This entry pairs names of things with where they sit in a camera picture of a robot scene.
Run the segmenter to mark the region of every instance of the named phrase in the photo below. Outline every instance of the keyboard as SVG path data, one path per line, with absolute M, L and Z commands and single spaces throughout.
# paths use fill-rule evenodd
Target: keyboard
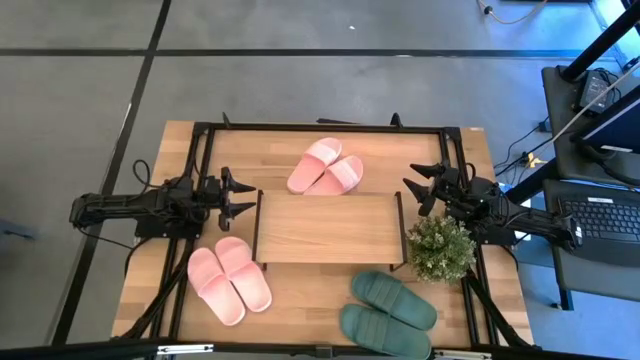
M 620 266 L 640 266 L 640 202 L 625 198 L 563 196 L 563 214 L 582 228 L 583 246 L 576 256 Z

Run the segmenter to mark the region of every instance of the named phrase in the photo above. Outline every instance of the wooden table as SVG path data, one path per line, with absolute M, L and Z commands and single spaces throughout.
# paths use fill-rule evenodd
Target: wooden table
M 169 121 L 153 172 L 153 183 L 179 176 L 184 169 L 193 122 Z M 418 204 L 402 183 L 407 177 L 420 183 L 424 178 L 409 168 L 410 163 L 435 164 L 441 160 L 439 141 L 435 135 L 323 133 L 281 131 L 216 131 L 213 142 L 210 175 L 219 176 L 229 166 L 239 182 L 250 184 L 265 194 L 285 194 L 286 180 L 300 154 L 315 140 L 333 136 L 343 143 L 342 156 L 357 154 L 364 163 L 364 177 L 353 193 L 358 195 L 393 195 L 402 192 L 405 226 L 417 220 Z M 484 131 L 462 129 L 467 162 L 477 168 L 478 176 L 494 179 L 493 167 Z M 453 144 L 449 146 L 455 158 Z M 234 202 L 255 201 L 256 192 L 235 194 Z M 433 213 L 442 213 L 437 202 Z M 237 236 L 252 245 L 255 207 L 231 223 L 231 231 L 217 227 L 216 214 L 205 225 L 196 247 L 213 248 L 224 236 Z M 131 257 L 113 335 L 128 330 L 156 295 L 167 251 L 166 239 L 153 239 Z M 518 272 L 513 259 L 497 246 L 484 246 L 484 257 L 491 296 L 507 321 L 525 340 L 532 342 Z M 265 312 L 247 312 L 236 326 L 226 327 L 188 286 L 182 312 L 179 339 L 208 342 L 330 344 L 353 345 L 338 325 L 340 309 L 357 303 L 350 293 L 352 277 L 360 271 L 388 271 L 388 265 L 349 264 L 269 264 L 265 277 L 273 293 L 273 305 Z M 467 348 L 470 346 L 462 290 L 459 285 L 425 284 L 416 281 L 410 266 L 393 275 L 438 310 L 438 322 L 428 332 L 436 347 Z M 474 298 L 478 330 L 482 342 L 488 343 L 482 305 Z M 173 299 L 167 301 L 161 334 L 168 333 Z

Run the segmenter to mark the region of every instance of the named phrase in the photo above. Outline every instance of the gray floor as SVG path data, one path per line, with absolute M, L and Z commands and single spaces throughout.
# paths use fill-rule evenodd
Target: gray floor
M 504 17 L 531 7 L 494 3 Z M 0 3 L 0 47 L 145 47 L 160 4 L 5 0 Z M 539 17 L 508 27 L 486 21 L 471 0 L 185 0 L 174 1 L 160 47 L 582 49 L 599 32 L 584 4 L 550 4 Z M 397 111 L 406 124 L 481 126 L 496 163 L 504 160 L 509 143 L 546 116 L 542 67 L 566 63 L 156 58 L 116 191 L 139 191 L 131 163 L 143 158 L 153 164 L 166 120 L 219 121 L 222 111 L 237 122 L 328 117 L 368 124 L 385 124 Z M 33 242 L 0 241 L 5 289 L 0 348 L 45 341 L 81 239 L 67 223 L 70 202 L 98 189 L 140 64 L 139 58 L 0 58 L 0 217 L 39 234 Z M 516 150 L 543 139 L 534 134 Z M 112 222 L 103 235 L 128 243 L 132 229 L 131 222 Z M 99 245 L 70 341 L 108 338 L 125 255 L 120 248 Z M 546 307 L 549 300 L 558 300 L 552 274 L 526 266 L 521 274 L 539 345 L 619 357 L 640 353 L 632 347 L 640 338 L 640 326 L 633 321 L 640 304 L 580 295 L 579 310 L 564 314 Z M 598 331 L 588 331 L 589 326 Z M 558 333 L 576 336 L 553 335 Z

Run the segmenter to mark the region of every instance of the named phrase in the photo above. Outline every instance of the table surface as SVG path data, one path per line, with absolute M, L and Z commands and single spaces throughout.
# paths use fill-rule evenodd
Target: table surface
M 558 197 L 573 194 L 592 194 L 592 186 L 562 181 L 545 180 L 544 197 L 547 209 L 559 211 Z M 619 197 L 620 190 L 598 188 L 598 196 Z M 640 194 L 627 192 L 627 197 L 640 201 Z M 579 258 L 564 249 L 553 246 L 553 261 L 558 285 L 566 290 L 576 290 L 640 301 L 640 287 L 633 286 L 640 279 L 640 268 L 616 266 Z
M 579 84 L 564 81 L 555 67 L 542 69 L 542 83 L 547 100 L 547 110 L 553 134 L 557 134 L 575 116 L 571 108 L 578 96 Z M 581 129 L 590 118 L 581 116 L 571 125 L 569 131 Z M 570 141 L 570 134 L 563 135 L 554 143 L 558 173 L 562 179 L 576 179 L 607 184 L 622 184 L 607 175 L 602 168 L 578 153 L 577 147 Z M 614 170 L 633 178 L 640 178 L 640 155 L 618 153 L 607 164 Z
M 193 122 L 169 121 L 166 125 L 155 163 L 152 183 L 179 176 L 184 169 Z M 300 154 L 315 140 L 333 136 L 343 143 L 342 156 L 357 154 L 364 163 L 364 177 L 352 194 L 392 195 L 402 192 L 405 226 L 417 221 L 418 204 L 402 183 L 407 177 L 428 183 L 409 168 L 410 163 L 434 164 L 441 160 L 438 137 L 422 134 L 371 134 L 335 132 L 216 131 L 210 174 L 219 175 L 229 166 L 234 178 L 268 194 L 287 194 L 286 180 Z M 479 176 L 494 179 L 494 172 L 484 130 L 462 129 L 467 162 L 476 166 Z M 455 158 L 453 144 L 449 144 Z M 234 194 L 234 202 L 255 201 L 257 193 Z M 433 213 L 442 214 L 438 201 Z M 237 236 L 252 245 L 255 207 L 238 216 L 231 230 L 223 233 L 216 221 L 205 224 L 196 247 L 213 248 L 224 236 Z M 167 239 L 153 239 L 131 257 L 129 272 L 122 289 L 113 335 L 127 331 L 143 313 L 158 290 Z M 483 246 L 492 298 L 506 320 L 525 340 L 532 342 L 529 320 L 513 259 L 497 246 Z M 226 327 L 207 305 L 187 287 L 180 323 L 179 339 L 211 342 L 331 344 L 353 345 L 339 328 L 339 312 L 347 303 L 357 303 L 351 295 L 351 279 L 363 270 L 388 271 L 388 265 L 348 264 L 269 264 L 265 277 L 273 293 L 273 304 L 263 313 L 247 312 L 236 326 Z M 410 266 L 393 275 L 407 287 L 429 301 L 438 310 L 436 326 L 428 334 L 438 347 L 470 346 L 462 290 L 458 284 L 418 282 Z M 168 333 L 173 296 L 165 307 L 161 335 Z M 478 331 L 488 342 L 482 306 L 474 296 Z
M 391 194 L 300 196 L 267 193 L 260 200 L 256 261 L 268 264 L 400 264 L 402 230 L 399 217 L 398 198 Z

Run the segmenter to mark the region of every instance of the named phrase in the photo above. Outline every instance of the laptop keyboard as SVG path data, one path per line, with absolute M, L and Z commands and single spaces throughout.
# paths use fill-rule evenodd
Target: laptop keyboard
M 563 213 L 573 214 L 586 237 L 640 243 L 640 203 L 599 198 L 559 201 Z

